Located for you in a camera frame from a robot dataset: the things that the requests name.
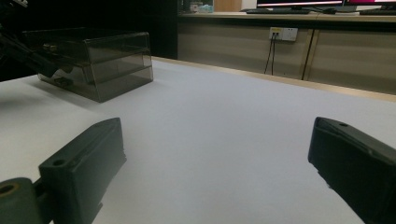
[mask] computer screen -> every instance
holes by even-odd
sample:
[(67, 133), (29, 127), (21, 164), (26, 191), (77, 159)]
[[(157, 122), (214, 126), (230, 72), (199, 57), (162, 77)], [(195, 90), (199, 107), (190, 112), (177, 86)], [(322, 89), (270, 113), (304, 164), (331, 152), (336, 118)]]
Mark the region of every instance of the computer screen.
[(257, 0), (257, 8), (341, 6), (342, 0)]
[(346, 0), (345, 4), (354, 6), (396, 6), (396, 0)]

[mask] screw hole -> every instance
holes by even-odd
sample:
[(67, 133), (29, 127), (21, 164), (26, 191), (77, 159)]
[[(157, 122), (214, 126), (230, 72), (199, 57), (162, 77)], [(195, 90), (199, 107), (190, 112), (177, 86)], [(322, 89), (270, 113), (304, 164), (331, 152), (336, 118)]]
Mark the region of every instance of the screw hole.
[(64, 164), (64, 160), (57, 160), (57, 161), (55, 161), (55, 162), (53, 163), (54, 166), (60, 166), (60, 165), (62, 165), (62, 164)]
[(0, 195), (9, 193), (15, 188), (13, 185), (5, 185), (2, 188), (0, 188)]

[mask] wall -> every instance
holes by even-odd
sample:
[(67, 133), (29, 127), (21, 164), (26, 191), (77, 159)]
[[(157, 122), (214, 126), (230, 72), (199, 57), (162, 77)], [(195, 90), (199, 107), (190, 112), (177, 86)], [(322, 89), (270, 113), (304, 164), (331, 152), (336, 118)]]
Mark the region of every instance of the wall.
[(242, 0), (242, 8), (256, 8), (256, 0)]

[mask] cable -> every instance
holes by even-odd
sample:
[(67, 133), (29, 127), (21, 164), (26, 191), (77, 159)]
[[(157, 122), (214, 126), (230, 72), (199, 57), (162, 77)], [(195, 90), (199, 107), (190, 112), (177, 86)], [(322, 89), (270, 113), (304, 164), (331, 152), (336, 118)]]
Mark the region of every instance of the cable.
[(274, 39), (274, 43), (273, 43), (274, 47), (273, 47), (273, 61), (272, 61), (272, 64), (271, 64), (271, 76), (274, 75), (275, 42), (276, 42), (276, 38), (277, 38), (278, 35), (279, 35), (279, 33), (275, 34), (275, 39)]
[(270, 41), (270, 50), (269, 50), (269, 52), (268, 52), (267, 64), (265, 65), (264, 74), (265, 74), (265, 72), (267, 72), (268, 63), (270, 62), (271, 49), (272, 49), (272, 46), (273, 46), (274, 36), (275, 36), (275, 33), (273, 33), (273, 35), (272, 35), (272, 37), (271, 37), (271, 41)]

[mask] wooden cabinet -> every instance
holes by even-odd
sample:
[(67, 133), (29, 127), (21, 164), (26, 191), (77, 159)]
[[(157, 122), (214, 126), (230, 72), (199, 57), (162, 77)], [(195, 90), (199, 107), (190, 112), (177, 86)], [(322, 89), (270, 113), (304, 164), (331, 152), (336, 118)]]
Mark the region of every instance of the wooden cabinet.
[(215, 11), (239, 11), (242, 7), (242, 0), (214, 0)]

